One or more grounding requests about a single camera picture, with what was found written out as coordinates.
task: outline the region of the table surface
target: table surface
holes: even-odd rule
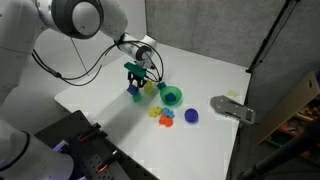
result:
[[[126,55],[105,66],[91,84],[70,87],[55,100],[99,123],[111,142],[162,180],[225,179],[239,122],[216,114],[209,101],[232,95],[243,104],[250,74],[245,67],[170,46],[159,44],[157,50],[164,61],[165,83],[183,93],[181,105],[169,107],[176,115],[170,128],[159,126],[159,117],[148,117],[149,107],[167,107],[159,92],[149,96],[141,90],[142,101],[132,101],[123,67],[132,59]],[[159,65],[156,55],[153,59]],[[188,108],[199,112],[197,124],[185,121]]]

